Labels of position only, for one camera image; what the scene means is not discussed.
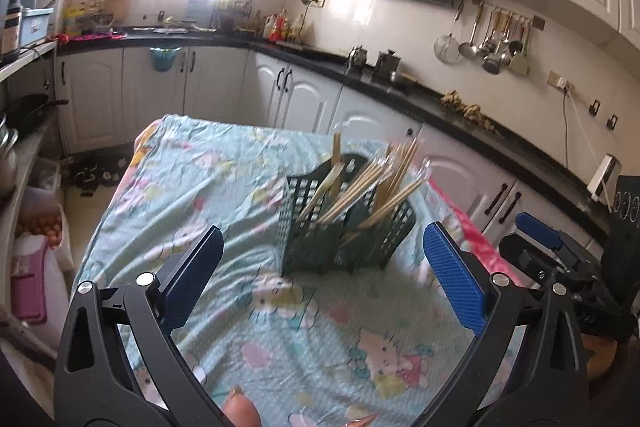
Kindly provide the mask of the person's left hand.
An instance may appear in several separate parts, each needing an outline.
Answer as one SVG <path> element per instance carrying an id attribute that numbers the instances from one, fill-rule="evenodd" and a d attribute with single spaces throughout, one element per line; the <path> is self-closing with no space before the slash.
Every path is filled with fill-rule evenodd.
<path id="1" fill-rule="evenodd" d="M 232 422 L 233 426 L 250 427 L 250 426 L 263 426 L 262 418 L 260 417 L 257 407 L 253 401 L 244 395 L 244 392 L 240 386 L 233 386 L 224 400 L 222 406 L 224 416 Z M 318 426 L 309 418 L 303 415 L 294 415 L 294 419 L 297 418 L 297 424 L 294 421 L 293 426 Z M 348 421 L 343 426 L 370 426 L 377 416 L 375 414 L 360 417 Z"/>

